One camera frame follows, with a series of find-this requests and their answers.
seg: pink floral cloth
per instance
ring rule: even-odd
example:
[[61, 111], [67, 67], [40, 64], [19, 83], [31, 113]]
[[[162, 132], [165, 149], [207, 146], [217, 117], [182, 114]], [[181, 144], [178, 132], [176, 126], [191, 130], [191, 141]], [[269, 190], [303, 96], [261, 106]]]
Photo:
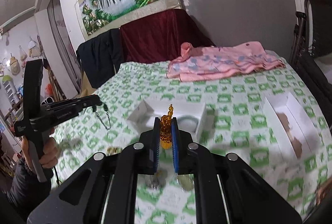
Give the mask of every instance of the pink floral cloth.
[[168, 65], [168, 78], [183, 82], [216, 80], [238, 73], [285, 67], [277, 57], [268, 55], [258, 41], [235, 47], [198, 47], [188, 42], [181, 45], [181, 56]]

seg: green and white checkered bedsheet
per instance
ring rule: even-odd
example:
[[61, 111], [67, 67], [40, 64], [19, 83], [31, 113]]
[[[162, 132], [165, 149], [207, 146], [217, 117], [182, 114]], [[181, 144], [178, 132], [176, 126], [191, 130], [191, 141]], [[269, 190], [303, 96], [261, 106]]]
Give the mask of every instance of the green and white checkered bedsheet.
[[[332, 138], [315, 98], [296, 72], [286, 64], [284, 69], [181, 83], [166, 78], [167, 65], [124, 63], [119, 73], [96, 91], [108, 105], [111, 130], [106, 131], [92, 108], [56, 129], [54, 137], [62, 149], [57, 165], [60, 180], [66, 180], [94, 153], [137, 141], [140, 133], [128, 127], [126, 118], [143, 99], [205, 102], [207, 119], [200, 144], [216, 154], [238, 154], [304, 216], [317, 185], [331, 175]], [[316, 154], [293, 167], [283, 162], [262, 111], [265, 95], [283, 92], [297, 98], [322, 140]], [[102, 108], [97, 111], [108, 123]], [[174, 180], [172, 150], [160, 150], [159, 167], [167, 171], [167, 184], [158, 191], [138, 184], [135, 223], [196, 223], [194, 191], [183, 192]]]

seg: open cardboard box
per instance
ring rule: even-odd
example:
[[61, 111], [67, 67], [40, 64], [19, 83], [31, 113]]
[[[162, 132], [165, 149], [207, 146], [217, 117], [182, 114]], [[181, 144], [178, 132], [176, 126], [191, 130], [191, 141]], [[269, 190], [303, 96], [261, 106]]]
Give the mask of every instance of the open cardboard box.
[[174, 108], [173, 117], [176, 117], [179, 129], [189, 132], [193, 141], [198, 142], [206, 117], [205, 103], [143, 100], [127, 118], [127, 123], [131, 129], [139, 134], [151, 130], [154, 119], [167, 115], [170, 104]]
[[316, 128], [291, 93], [265, 97], [263, 111], [284, 161], [303, 161], [320, 146]]

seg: white box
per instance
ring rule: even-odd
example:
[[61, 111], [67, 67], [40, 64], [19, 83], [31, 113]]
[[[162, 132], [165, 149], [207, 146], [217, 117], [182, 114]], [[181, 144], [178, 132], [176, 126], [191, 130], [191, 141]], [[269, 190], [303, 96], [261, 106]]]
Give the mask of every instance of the white box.
[[180, 101], [163, 101], [163, 100], [143, 100], [127, 118], [128, 125], [141, 134], [144, 131], [153, 129], [154, 119], [167, 115], [169, 105], [172, 104], [173, 117], [176, 117], [180, 130], [188, 131], [181, 127], [183, 119], [186, 117], [197, 120], [197, 127], [194, 131], [188, 131], [194, 142], [199, 142], [200, 135], [206, 118], [205, 103], [190, 103]]
[[[315, 153], [321, 145], [318, 132], [309, 116], [291, 93], [265, 97], [263, 112], [278, 142], [283, 160], [303, 161]], [[298, 159], [293, 146], [281, 124], [277, 113], [284, 113], [291, 128], [291, 134], [302, 144], [302, 155]]]

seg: maroon cloth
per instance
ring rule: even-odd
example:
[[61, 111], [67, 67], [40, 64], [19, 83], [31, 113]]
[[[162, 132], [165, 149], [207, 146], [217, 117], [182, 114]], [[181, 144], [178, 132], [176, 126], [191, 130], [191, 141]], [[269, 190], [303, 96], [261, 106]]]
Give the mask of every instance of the maroon cloth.
[[184, 42], [211, 46], [185, 10], [174, 9], [132, 21], [120, 28], [124, 62], [154, 63], [181, 55]]

